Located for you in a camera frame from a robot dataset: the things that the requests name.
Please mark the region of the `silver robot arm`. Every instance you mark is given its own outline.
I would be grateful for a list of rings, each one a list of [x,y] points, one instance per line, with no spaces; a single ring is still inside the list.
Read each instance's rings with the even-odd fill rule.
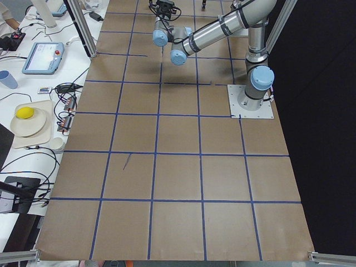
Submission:
[[[182,66],[187,58],[222,39],[235,35],[242,29],[248,30],[248,50],[245,56],[248,84],[241,94],[242,107],[257,110],[263,101],[263,94],[271,84],[258,80],[263,68],[268,65],[269,52],[265,41],[268,16],[276,1],[233,1],[229,13],[218,17],[196,31],[189,27],[175,27],[170,23],[172,15],[179,16],[181,9],[173,1],[150,1],[149,9],[155,15],[153,43],[163,47],[171,44],[170,60]]]

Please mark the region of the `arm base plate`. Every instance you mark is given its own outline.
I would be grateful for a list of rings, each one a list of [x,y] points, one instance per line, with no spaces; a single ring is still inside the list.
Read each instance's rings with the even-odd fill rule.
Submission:
[[[245,94],[245,85],[227,85],[231,118],[274,119],[268,92],[259,100]]]

